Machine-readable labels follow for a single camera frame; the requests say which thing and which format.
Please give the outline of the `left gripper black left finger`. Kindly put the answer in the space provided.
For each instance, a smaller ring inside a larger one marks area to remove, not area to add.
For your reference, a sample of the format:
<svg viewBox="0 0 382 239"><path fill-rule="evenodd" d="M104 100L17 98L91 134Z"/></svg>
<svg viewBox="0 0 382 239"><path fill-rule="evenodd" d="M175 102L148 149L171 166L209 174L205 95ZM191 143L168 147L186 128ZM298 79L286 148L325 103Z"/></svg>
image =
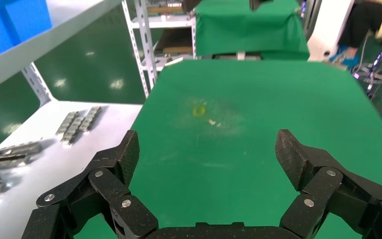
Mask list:
<svg viewBox="0 0 382 239"><path fill-rule="evenodd" d="M138 134L128 130L118 146L97 152L73 178L38 197L36 238L72 239L101 215L119 239L145 239L157 218L129 190L139 160Z"/></svg>

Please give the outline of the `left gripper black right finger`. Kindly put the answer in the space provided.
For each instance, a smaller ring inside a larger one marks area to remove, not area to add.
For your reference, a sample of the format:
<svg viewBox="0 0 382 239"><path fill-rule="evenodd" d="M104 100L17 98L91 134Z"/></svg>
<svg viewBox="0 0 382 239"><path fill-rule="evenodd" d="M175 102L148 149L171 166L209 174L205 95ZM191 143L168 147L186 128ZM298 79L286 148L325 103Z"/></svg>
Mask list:
<svg viewBox="0 0 382 239"><path fill-rule="evenodd" d="M298 238L314 238L329 214L340 217L364 239L382 239L382 185L345 169L326 150L278 131L275 154L299 195L280 227Z"/></svg>

